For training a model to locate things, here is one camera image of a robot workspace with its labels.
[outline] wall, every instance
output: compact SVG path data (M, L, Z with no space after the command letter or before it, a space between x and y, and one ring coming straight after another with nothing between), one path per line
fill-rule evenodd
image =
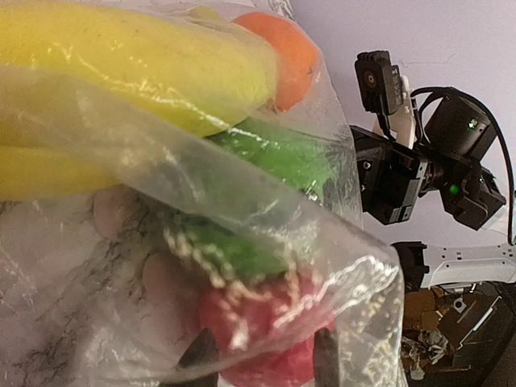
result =
M353 68L356 54L387 49L414 88L453 85L479 98L497 117L516 161L516 2L391 0L292 0L298 22L322 48L350 123L371 127ZM500 149L484 158L506 185ZM417 202L412 219L383 227L366 217L366 228L394 242L423 240L442 246L498 244L505 237L475 232L444 213L438 193Z

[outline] plastic bag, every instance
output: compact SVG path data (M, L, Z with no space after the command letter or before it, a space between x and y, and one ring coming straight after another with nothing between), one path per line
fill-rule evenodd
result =
M270 50L223 20L192 17L188 7L144 11ZM67 63L85 59L70 47ZM280 63L275 56L263 69ZM46 174L32 163L0 177L4 187L25 181L13 198L52 197L0 207L7 385L143 386L218 371L237 387L300 385L314 377L314 333L322 327L338 337L341 385L401 385L401 272L391 249L352 225L360 223L353 143L322 61L308 94L288 111L275 111L270 93L251 105L229 103L248 94L237 85L220 98L217 85L195 101L202 111L217 106L201 125L208 115L192 102L200 84L188 98L181 92L188 109L168 118L66 65L41 63L0 69L0 119L12 134L2 146L57 152L100 180L77 187L94 179L80 169L72 183L63 173L63 182L44 163ZM197 75L185 69L183 87ZM218 133L199 139L197 127ZM202 328L213 332L218 359L178 365Z

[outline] green light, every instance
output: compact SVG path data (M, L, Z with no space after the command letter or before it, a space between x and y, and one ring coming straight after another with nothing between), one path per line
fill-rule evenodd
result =
M450 185L449 191L450 191L451 195L457 195L460 191L460 188L457 185L452 184L452 185Z
M476 128L476 125L478 125L478 121L476 121L475 119L472 119L469 124L468 124L468 128L470 131L474 131L475 128Z

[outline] cable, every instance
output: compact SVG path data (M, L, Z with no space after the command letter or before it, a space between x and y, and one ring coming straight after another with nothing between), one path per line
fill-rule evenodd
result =
M454 87L422 87L421 89L416 89L415 91L413 91L410 96L412 98L415 98L420 94L431 94L431 95L434 94L434 98L435 98L434 100L436 100L438 98L444 98L444 97L446 97L446 95L455 95L459 98L464 99L465 101L471 102L473 105L475 105L480 110L482 110L485 113L485 115L487 115L487 118L491 122L491 125L493 125L493 129L497 134L498 142L500 143L500 147L501 147L501 152L503 153L503 157L504 157L505 163L506 163L507 178L509 180L509 224L507 225L507 242L509 243L510 246L514 246L514 241L513 241L514 172L513 172L512 162L510 160L509 148L507 147L506 139L503 135L503 132L501 131L500 125L498 125L497 120L494 118L493 113L491 113L491 110L489 110L488 107L486 105L484 105L482 102L480 102L478 99L476 99L472 95L469 95L463 91L455 89ZM425 103L423 103L423 106L426 108L434 100L431 100L426 105L425 105Z

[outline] orange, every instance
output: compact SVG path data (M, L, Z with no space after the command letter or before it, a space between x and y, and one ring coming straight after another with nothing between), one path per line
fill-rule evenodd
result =
M276 107L286 111L308 92L318 63L319 50L295 23L280 16L252 12L235 23L261 36L280 57Z

